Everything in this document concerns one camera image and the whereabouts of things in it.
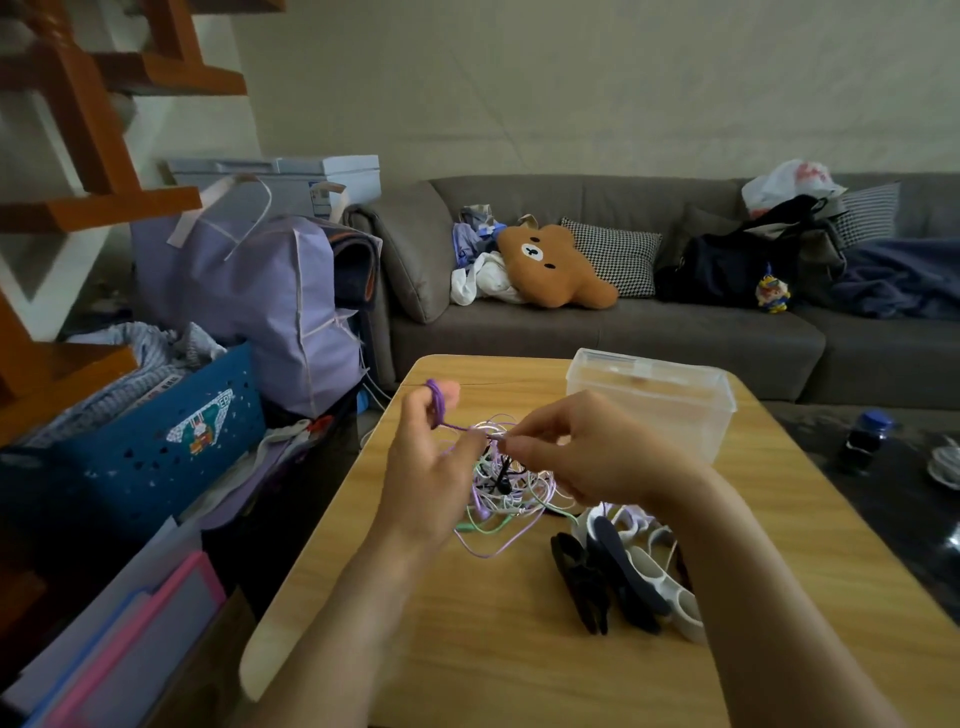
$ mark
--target purple storage bag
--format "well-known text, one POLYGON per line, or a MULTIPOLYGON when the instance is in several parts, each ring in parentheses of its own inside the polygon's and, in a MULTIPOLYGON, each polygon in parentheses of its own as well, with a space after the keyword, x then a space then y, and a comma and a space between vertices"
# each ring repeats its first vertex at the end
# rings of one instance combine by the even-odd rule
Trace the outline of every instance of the purple storage bag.
POLYGON ((324 231, 294 215, 261 224, 270 189, 251 175, 215 182, 201 201, 201 209, 180 216, 131 223, 144 303, 164 327, 183 330, 192 321, 225 345, 249 341, 261 394, 291 412, 320 416, 364 374, 360 340, 348 325, 354 311, 333 304, 333 251, 324 231), (211 210, 240 182, 263 185, 262 208, 247 219, 211 210))

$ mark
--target brown bear plush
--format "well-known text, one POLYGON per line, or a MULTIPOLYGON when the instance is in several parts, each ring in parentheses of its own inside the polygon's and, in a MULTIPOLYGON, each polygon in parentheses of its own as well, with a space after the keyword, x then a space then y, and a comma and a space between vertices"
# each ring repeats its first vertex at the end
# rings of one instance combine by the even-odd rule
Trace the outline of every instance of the brown bear plush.
POLYGON ((597 277, 590 261, 574 247, 573 233, 567 228, 505 228, 496 246, 510 283, 530 303, 544 308, 565 303, 610 308, 616 303, 616 288, 597 277))

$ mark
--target table top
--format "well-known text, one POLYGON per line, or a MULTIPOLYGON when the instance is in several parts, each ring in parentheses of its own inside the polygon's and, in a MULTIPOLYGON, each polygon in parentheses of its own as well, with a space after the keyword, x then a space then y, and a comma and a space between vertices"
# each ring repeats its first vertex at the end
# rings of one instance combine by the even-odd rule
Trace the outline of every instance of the table top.
MULTIPOLYGON (((462 385, 457 425, 518 420, 565 394, 569 362, 427 356, 398 397, 429 377, 462 385)), ((731 376, 738 410, 715 466, 746 499, 853 655, 913 725, 955 725, 960 634, 883 542, 731 376)), ((372 522, 396 431, 388 407, 247 645, 240 666, 258 698, 316 615, 372 522)), ((448 437, 438 433, 439 438, 448 437)), ((565 520, 542 518, 482 560, 451 538, 408 603, 371 724, 400 726, 725 725, 708 650, 667 626, 657 637, 616 606, 610 634, 577 618, 550 554, 565 520)), ((495 550, 514 531, 468 534, 495 550)))

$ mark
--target forearm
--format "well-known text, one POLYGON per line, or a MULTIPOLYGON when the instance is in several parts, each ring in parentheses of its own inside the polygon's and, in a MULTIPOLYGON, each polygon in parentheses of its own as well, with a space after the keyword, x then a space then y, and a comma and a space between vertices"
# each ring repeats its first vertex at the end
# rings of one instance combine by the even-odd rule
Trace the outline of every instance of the forearm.
POLYGON ((658 507, 683 549, 734 725, 902 725, 726 481, 688 477, 658 507))
POLYGON ((251 728, 366 726, 420 566, 368 537, 260 700, 251 728))

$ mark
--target pink folder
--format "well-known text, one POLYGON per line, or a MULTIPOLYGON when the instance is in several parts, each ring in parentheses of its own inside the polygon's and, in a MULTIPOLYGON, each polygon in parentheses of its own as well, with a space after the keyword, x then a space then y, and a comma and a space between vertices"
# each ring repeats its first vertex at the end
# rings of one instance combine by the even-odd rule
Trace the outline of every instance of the pink folder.
POLYGON ((227 599, 194 551, 111 640, 46 720, 48 728, 136 728, 227 599))

